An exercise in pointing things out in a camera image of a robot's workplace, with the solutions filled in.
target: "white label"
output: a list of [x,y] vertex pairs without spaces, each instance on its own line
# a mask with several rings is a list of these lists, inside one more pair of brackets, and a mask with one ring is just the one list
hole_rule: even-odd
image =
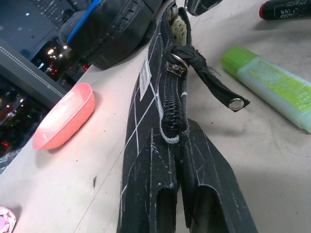
[[151,72],[149,67],[148,51],[147,51],[146,57],[144,59],[144,62],[142,63],[139,73],[140,101],[142,100],[148,89],[150,80],[151,80]]

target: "pink plastic container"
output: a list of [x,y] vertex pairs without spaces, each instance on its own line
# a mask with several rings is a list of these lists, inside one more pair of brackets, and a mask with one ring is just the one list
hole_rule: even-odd
[[94,107],[91,86],[87,83],[74,86],[37,128],[33,140],[34,149],[50,150],[63,145],[87,121]]
[[12,233],[16,223],[16,217],[12,211],[0,206],[0,232]]

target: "green marker cap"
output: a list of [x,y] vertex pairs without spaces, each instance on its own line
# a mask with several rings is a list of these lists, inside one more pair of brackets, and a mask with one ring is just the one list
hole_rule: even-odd
[[238,69],[249,63],[258,55],[241,47],[231,47],[221,58],[222,65],[229,74],[237,78]]

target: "table surface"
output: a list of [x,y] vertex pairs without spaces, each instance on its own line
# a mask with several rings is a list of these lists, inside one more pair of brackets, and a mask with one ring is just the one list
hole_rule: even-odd
[[[266,22],[259,18],[262,3],[224,0],[190,17],[193,45],[219,79],[251,104],[231,112],[191,70],[188,117],[231,164],[260,233],[309,233],[311,136],[220,65],[226,49],[242,45],[311,81],[310,19]],[[146,47],[106,71],[91,67],[80,80],[92,86],[96,98],[88,122],[56,150],[35,151],[30,140],[0,175],[0,205],[16,213],[16,233],[115,233],[128,110],[145,54]],[[188,232],[181,201],[176,232]]]

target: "zipper pull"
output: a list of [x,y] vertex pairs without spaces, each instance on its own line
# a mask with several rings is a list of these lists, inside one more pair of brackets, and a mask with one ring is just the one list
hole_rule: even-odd
[[182,75],[182,73],[184,73],[185,71],[188,71],[189,66],[187,65],[187,63],[183,59],[181,59],[177,55],[171,54],[171,56],[175,60],[177,60],[179,63],[181,63],[182,66],[166,62],[166,64],[165,64],[166,71],[171,72],[171,73],[180,77]]

